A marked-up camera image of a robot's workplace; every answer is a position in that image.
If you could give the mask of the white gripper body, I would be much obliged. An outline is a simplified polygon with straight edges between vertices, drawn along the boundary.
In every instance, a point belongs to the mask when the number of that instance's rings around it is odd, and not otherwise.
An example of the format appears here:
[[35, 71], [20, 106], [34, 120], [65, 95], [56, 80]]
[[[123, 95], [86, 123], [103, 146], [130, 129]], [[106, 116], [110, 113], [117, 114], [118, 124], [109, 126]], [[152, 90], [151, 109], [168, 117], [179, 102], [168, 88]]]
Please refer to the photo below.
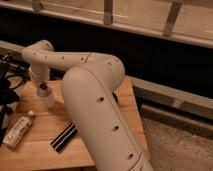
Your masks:
[[48, 86], [45, 82], [42, 82], [37, 91], [37, 96], [40, 100], [49, 108], [54, 106], [54, 95], [52, 88]]

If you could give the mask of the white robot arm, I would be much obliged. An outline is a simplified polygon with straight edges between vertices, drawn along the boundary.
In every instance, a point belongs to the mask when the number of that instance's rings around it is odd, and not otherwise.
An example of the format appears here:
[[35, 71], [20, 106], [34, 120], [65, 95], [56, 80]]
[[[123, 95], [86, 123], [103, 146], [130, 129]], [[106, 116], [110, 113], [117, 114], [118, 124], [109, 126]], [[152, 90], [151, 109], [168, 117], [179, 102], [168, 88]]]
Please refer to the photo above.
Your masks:
[[35, 85], [48, 81], [51, 68], [65, 72], [64, 104], [98, 171], [154, 171], [113, 96], [125, 76], [118, 57], [56, 52], [46, 40], [25, 47], [22, 57]]

